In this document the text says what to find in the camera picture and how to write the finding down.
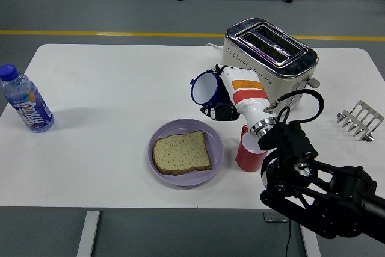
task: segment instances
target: toaster slot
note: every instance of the toaster slot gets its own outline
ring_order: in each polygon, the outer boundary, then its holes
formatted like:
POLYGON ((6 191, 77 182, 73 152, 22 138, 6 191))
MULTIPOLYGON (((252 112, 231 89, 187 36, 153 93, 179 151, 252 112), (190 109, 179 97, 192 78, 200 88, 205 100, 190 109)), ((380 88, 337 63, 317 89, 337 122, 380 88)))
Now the toaster slot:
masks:
POLYGON ((256 52, 260 52, 272 59, 276 65, 281 65, 285 62, 288 57, 276 50, 272 45, 268 42, 264 41, 261 37, 253 33, 247 33, 242 36, 243 41, 249 45, 249 47, 253 48, 256 52))
POLYGON ((277 34, 275 31, 269 29, 265 25, 262 25, 257 28, 256 32, 275 43, 277 46, 282 48, 291 56, 301 52, 301 49, 299 47, 295 46, 293 43, 288 41, 287 38, 283 38, 280 34, 277 34))

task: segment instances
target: orange stripe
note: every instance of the orange stripe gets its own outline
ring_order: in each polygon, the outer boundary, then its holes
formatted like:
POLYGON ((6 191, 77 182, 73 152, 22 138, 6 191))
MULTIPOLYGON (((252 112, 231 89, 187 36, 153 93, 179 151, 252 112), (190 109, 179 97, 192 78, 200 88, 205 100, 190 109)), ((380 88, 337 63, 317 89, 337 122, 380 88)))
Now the orange stripe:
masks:
POLYGON ((240 88, 258 88, 263 90, 264 87, 259 81, 248 81, 243 79, 237 79, 232 82, 233 88, 239 90, 240 88))
POLYGON ((234 94, 234 104, 244 99, 268 99, 264 90, 238 90, 234 94))

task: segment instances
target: toast rack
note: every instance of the toast rack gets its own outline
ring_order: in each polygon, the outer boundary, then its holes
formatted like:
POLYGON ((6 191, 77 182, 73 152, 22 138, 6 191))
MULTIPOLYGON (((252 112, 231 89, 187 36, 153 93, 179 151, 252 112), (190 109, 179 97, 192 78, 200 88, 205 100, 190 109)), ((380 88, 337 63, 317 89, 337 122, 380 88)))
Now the toast rack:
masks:
POLYGON ((383 122, 384 117, 368 104, 359 100, 350 112, 344 110, 342 113, 337 114, 337 122, 339 123, 343 120, 345 120, 342 124, 343 128, 350 125, 348 132, 356 129, 353 137, 361 134, 359 141, 373 141, 372 133, 383 122))

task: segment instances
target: cable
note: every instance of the cable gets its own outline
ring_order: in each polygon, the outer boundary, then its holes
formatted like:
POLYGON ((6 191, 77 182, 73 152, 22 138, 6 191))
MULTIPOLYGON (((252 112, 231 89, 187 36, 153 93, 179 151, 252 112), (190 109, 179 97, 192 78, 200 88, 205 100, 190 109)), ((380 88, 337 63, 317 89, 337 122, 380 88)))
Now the cable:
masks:
POLYGON ((211 47, 215 48, 215 50, 218 51, 220 54, 223 54, 223 47, 222 46, 218 46, 218 45, 215 45, 213 43, 207 43, 205 46, 211 46, 211 47))
POLYGON ((288 112, 285 114, 285 117, 283 118, 283 123, 286 123, 286 121, 288 120, 288 116, 290 113, 290 107, 287 105, 278 113, 278 116, 277 116, 278 122, 280 122, 281 116, 282 116, 284 111, 288 111, 288 112))
POLYGON ((288 243, 286 244, 286 251, 285 251, 285 256, 286 257, 288 257, 288 249, 289 249, 290 237, 291 237, 291 219, 289 219, 289 238, 288 238, 288 243))
MULTIPOLYGON (((319 108, 318 108, 318 112, 311 118, 309 119, 305 119, 305 120, 292 120, 291 122, 289 123, 309 123, 313 120, 315 120, 317 117, 319 117, 319 115, 322 113, 322 111, 324 110, 324 107, 325 107, 325 102, 324 102, 324 98, 315 90, 308 90, 308 89, 303 89, 303 90, 295 90, 295 91, 291 91, 290 93, 286 93, 284 94, 283 96, 280 96, 277 101, 278 102, 281 102, 285 99, 288 99, 292 96, 296 96, 298 94, 309 94, 311 96, 314 96, 318 102, 319 102, 319 108)), ((280 112, 279 112, 279 117, 282 115, 283 111, 284 110, 287 110, 286 107, 284 107, 280 112)), ((287 116, 289 114, 290 110, 288 110, 288 112, 286 113, 285 115, 285 121, 287 119, 287 116)))

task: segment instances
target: gray floor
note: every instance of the gray floor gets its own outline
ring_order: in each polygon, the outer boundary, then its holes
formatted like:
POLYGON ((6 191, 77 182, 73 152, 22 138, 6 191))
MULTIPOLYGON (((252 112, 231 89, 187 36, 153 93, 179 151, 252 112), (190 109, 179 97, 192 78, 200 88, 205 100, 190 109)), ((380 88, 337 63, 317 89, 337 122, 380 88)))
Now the gray floor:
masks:
MULTIPOLYGON (((221 38, 206 37, 18 35, 16 31, 218 34, 246 18, 261 17, 298 36, 383 38, 384 5, 385 0, 0 0, 0 30, 14 31, 0 33, 0 63, 15 63, 24 71, 45 43, 223 44, 221 38)), ((385 77, 380 40, 302 39, 313 47, 362 48, 385 77)), ((1 95, 0 111, 5 105, 1 95)), ((1 208, 0 256, 75 256, 84 217, 81 209, 1 208)), ((261 214, 247 210, 106 211, 100 217, 94 255, 284 256, 287 224, 268 227, 261 220, 261 214)), ((292 233, 289 256, 303 256, 296 224, 292 233)), ((318 241, 322 257, 384 256, 385 252, 384 244, 364 235, 318 241)))

